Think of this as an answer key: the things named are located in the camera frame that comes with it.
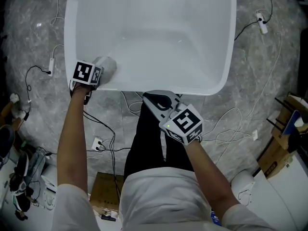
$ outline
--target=white bathtub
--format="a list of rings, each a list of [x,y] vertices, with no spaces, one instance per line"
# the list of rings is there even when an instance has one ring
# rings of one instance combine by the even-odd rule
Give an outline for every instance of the white bathtub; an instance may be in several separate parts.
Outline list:
[[[117,71],[102,90],[212,95],[225,85],[236,0],[67,0],[67,80],[76,60],[110,56]]]

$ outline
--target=black pants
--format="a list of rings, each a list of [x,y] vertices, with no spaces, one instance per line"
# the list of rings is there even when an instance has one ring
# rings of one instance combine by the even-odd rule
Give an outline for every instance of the black pants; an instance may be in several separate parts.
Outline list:
[[[158,124],[159,121],[148,107],[142,104],[136,136],[125,163],[124,180],[136,172],[158,167],[175,167],[193,171],[184,146],[167,135],[167,154],[164,161]]]

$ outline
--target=cardboard box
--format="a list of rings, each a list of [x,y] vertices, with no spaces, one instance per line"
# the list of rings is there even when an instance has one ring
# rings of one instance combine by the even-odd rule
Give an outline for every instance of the cardboard box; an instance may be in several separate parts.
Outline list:
[[[117,185],[122,191],[123,176],[116,176]],[[108,215],[111,211],[119,211],[119,200],[116,194],[115,178],[113,175],[98,172],[93,185],[90,203],[100,215]]]
[[[258,164],[268,179],[277,175],[286,164],[290,163],[294,154],[295,152],[289,153],[283,149],[278,141],[272,138],[266,151],[258,160]]]
[[[289,95],[284,100],[289,102],[293,106],[293,108],[295,108],[299,112],[301,112],[301,111],[308,112],[307,107],[305,107],[306,102],[301,102],[301,100],[302,100],[301,98]],[[292,113],[289,110],[287,110],[285,107],[282,107],[280,114],[279,114],[277,119],[279,121],[281,121],[282,123],[287,124],[288,121],[291,118],[291,115],[292,115]],[[276,125],[281,129],[284,128],[284,126],[279,122],[276,122]],[[281,131],[277,128],[274,128],[272,130],[271,134],[283,149],[288,150],[290,135],[282,135]]]

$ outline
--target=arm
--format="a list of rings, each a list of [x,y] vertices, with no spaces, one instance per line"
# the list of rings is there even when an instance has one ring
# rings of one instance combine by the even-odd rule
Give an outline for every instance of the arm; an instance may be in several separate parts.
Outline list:
[[[193,141],[185,146],[187,155],[196,174],[201,191],[216,215],[222,220],[226,211],[239,204],[234,197],[227,179],[212,162],[201,144]]]
[[[79,87],[72,96],[60,136],[58,185],[71,184],[88,192],[87,150],[83,125],[83,103],[90,88]]]

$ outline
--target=gray marble floor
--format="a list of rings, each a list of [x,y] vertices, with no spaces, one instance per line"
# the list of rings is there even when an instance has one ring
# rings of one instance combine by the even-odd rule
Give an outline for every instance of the gray marble floor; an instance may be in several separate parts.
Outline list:
[[[66,0],[59,2],[59,16],[64,17]],[[270,11],[270,0],[237,0],[237,3],[236,34],[254,20],[255,10],[265,8]],[[268,34],[262,35],[258,26],[252,25],[235,42],[225,87],[209,97],[183,96],[184,101],[192,103],[201,112],[207,131],[211,131],[218,119],[233,107],[241,110],[244,121],[252,111],[274,66],[281,43],[281,30],[283,42],[280,57],[253,113],[242,128],[242,131],[248,133],[257,129],[259,139],[243,139],[222,145],[216,145],[215,142],[202,144],[229,180],[243,169],[253,172],[257,168],[256,158],[268,142],[272,128],[266,122],[266,118],[274,117],[279,110],[274,98],[283,97],[288,91],[296,88],[300,33],[307,27],[306,17],[296,0],[273,0],[273,6],[273,19],[268,23]],[[20,95],[21,106],[28,110],[26,71],[35,64],[48,67],[53,47],[63,44],[64,20],[58,19],[54,26],[50,25],[50,20],[57,11],[57,0],[8,0],[5,9],[4,33],[8,38],[2,49],[8,56],[7,85],[11,92]],[[62,47],[56,49],[55,57],[56,69],[53,78],[37,69],[32,69],[28,76],[27,80],[32,86],[31,113],[20,129],[20,134],[33,145],[42,146],[52,152],[57,151],[70,101]],[[128,103],[140,100],[133,92],[125,94]],[[115,130],[115,149],[131,146],[138,118],[128,112],[120,92],[97,91],[86,109]],[[239,121],[239,112],[232,110],[204,139],[213,140],[220,132],[237,129]],[[88,120],[85,120],[85,133],[88,149],[94,136],[103,139],[110,139],[112,136],[103,126]],[[229,139],[231,135],[232,132],[224,134],[220,139]],[[127,153],[128,150],[123,150],[115,154],[117,174],[123,174]],[[109,152],[89,152],[88,157],[91,188],[93,176],[97,171],[112,172],[111,155]],[[53,157],[50,163],[56,164],[55,159]]]

